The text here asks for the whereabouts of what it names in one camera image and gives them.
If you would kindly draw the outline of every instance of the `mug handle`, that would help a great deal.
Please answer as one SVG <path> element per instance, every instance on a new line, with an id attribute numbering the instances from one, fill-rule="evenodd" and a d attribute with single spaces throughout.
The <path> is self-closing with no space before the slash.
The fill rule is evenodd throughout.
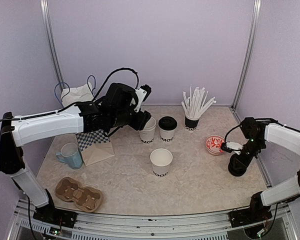
<path id="1" fill-rule="evenodd" d="M 59 160 L 59 162 L 62 162 L 62 163 L 64 163 L 64 164 L 67 163 L 66 160 L 65 160 L 65 158 L 61 155 L 61 152 L 57 152 L 57 153 L 55 154 L 55 156 L 56 156 L 56 159 Z"/>

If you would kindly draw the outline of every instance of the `white wall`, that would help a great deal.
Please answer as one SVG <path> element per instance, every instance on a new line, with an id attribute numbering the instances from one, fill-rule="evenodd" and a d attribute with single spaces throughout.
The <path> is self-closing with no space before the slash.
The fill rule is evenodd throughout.
<path id="1" fill-rule="evenodd" d="M 300 129 L 300 0 L 263 0 L 238 114 L 271 117 Z M 274 185 L 292 177 L 300 158 L 267 144 L 262 160 Z M 300 198 L 290 203 L 300 233 Z"/>
<path id="2" fill-rule="evenodd" d="M 57 83 L 43 25 L 40 1 L 0 0 L 0 119 L 59 108 Z M 25 159 L 36 173 L 51 139 L 28 144 Z M 20 191 L 0 172 L 0 240 L 4 239 Z"/>
<path id="3" fill-rule="evenodd" d="M 182 91 L 206 87 L 231 105 L 248 43 L 253 0 L 49 1 L 64 81 L 98 86 L 131 67 L 152 87 L 146 104 L 180 104 Z M 130 72 L 111 80 L 135 86 Z"/>

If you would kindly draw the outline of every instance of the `paper cup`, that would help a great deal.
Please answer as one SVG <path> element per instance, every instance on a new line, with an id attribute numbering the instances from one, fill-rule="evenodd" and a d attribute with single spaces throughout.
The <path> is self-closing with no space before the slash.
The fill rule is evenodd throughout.
<path id="1" fill-rule="evenodd" d="M 151 117 L 145 124 L 144 129 L 139 131 L 139 136 L 143 144 L 151 144 L 154 141 L 157 121 Z"/>
<path id="2" fill-rule="evenodd" d="M 160 139 L 164 142 L 172 141 L 177 125 L 177 121 L 171 116 L 164 116 L 161 118 L 159 120 Z"/>
<path id="3" fill-rule="evenodd" d="M 157 177 L 164 177 L 168 174 L 173 156 L 172 153 L 164 148 L 158 148 L 150 154 L 152 170 Z"/>
<path id="4" fill-rule="evenodd" d="M 184 118 L 184 126 L 185 129 L 188 131 L 194 131 L 196 130 L 198 123 L 199 123 L 200 117 L 199 118 L 193 118 L 185 115 Z"/>

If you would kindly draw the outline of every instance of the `blue mug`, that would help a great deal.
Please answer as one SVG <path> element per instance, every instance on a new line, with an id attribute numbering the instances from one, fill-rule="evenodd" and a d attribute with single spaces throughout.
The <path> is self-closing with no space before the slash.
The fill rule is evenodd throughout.
<path id="1" fill-rule="evenodd" d="M 68 164 L 72 169 L 79 169 L 84 163 L 77 144 L 73 142 L 64 145 L 61 148 L 61 151 L 57 152 L 55 155 L 60 162 Z"/>

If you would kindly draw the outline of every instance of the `cup of straws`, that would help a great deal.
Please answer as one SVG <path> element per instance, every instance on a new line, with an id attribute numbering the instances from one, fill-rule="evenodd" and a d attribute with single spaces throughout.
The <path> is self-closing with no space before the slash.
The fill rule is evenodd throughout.
<path id="1" fill-rule="evenodd" d="M 204 114 L 205 111 L 217 101 L 216 98 L 211 98 L 208 102 L 206 102 L 208 92 L 206 89 L 196 87 L 192 94 L 191 86 L 189 88 L 190 96 L 187 97 L 186 92 L 183 92 L 183 101 L 181 105 L 184 110 L 185 118 L 184 118 L 184 126 L 188 131 L 194 131 L 197 129 L 200 117 Z"/>

